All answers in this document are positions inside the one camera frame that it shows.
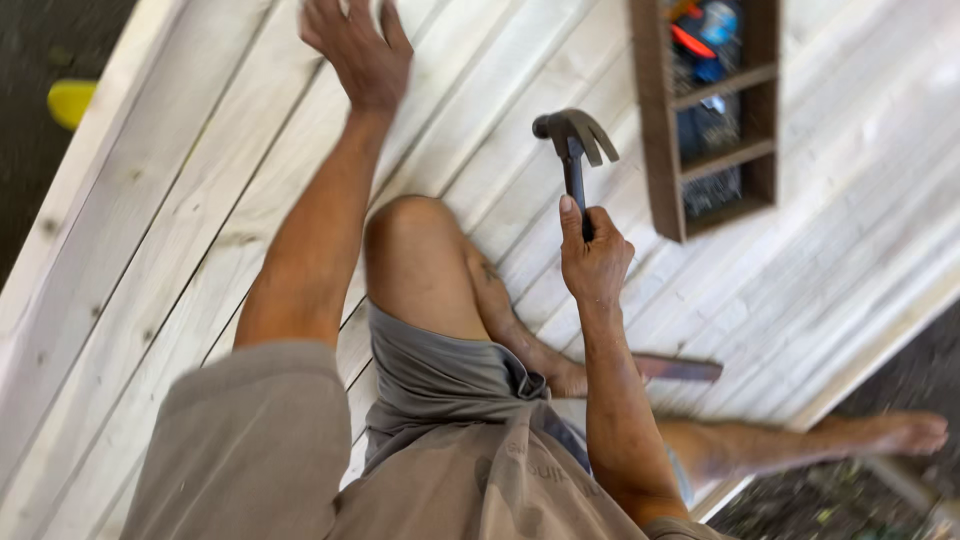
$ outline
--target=leg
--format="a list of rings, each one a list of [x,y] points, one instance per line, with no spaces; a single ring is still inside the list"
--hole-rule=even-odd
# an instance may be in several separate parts
[[[490,340],[473,299],[468,245],[440,201],[397,199],[367,227],[367,293],[380,309],[409,325]]]
[[[495,341],[543,375],[554,395],[586,395],[583,366],[540,343],[516,319],[496,269],[440,201],[392,201],[367,227],[365,254],[367,291],[380,309],[424,330]]]
[[[926,412],[828,417],[808,433],[743,424],[658,424],[697,490],[713,480],[768,475],[820,461],[870,454],[932,454],[947,442],[947,421]]]

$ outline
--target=gray t-shirt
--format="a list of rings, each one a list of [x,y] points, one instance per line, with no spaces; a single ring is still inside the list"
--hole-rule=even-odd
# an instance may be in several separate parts
[[[724,538],[673,518],[641,531],[531,410],[431,430],[338,493],[350,426],[334,354],[240,351],[171,388],[122,538]]]

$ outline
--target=hammer head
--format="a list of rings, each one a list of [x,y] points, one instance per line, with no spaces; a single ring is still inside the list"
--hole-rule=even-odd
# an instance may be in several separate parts
[[[587,154],[590,166],[598,167],[603,164],[603,158],[597,148],[598,142],[610,161],[620,159],[600,124],[582,110],[564,109],[540,116],[534,120],[534,135],[537,138],[553,139],[557,156],[562,160],[579,158],[579,155],[573,155],[579,147],[583,149],[584,154]]]

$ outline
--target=hand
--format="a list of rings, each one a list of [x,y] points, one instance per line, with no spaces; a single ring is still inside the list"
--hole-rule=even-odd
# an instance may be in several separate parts
[[[373,27],[370,0],[352,0],[347,16],[338,0],[305,0],[300,38],[337,70],[354,110],[393,117],[407,91],[414,49],[393,0],[384,0],[380,21],[386,40]]]
[[[582,315],[584,308],[594,307],[613,312],[620,304],[620,291],[634,257],[634,245],[623,238],[606,210],[587,209],[587,218],[593,225],[590,242],[584,242],[583,218],[577,204],[569,195],[561,198],[564,282],[581,307]]]

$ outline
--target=person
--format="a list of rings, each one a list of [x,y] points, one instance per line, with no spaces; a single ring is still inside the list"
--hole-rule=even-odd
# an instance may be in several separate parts
[[[828,418],[809,433],[657,423],[619,305],[633,246],[603,209],[581,236],[559,202],[566,286],[586,365],[540,343],[495,268],[439,201],[402,197],[364,240],[380,397],[362,478],[348,465],[337,345],[377,157],[413,48],[396,8],[381,37],[365,1],[307,0],[301,37],[336,69],[343,134],[278,231],[232,355],[179,380],[156,420],[123,538],[714,539],[687,506],[718,479],[861,454],[927,454],[946,422],[923,412]],[[548,405],[586,397],[586,432]]]

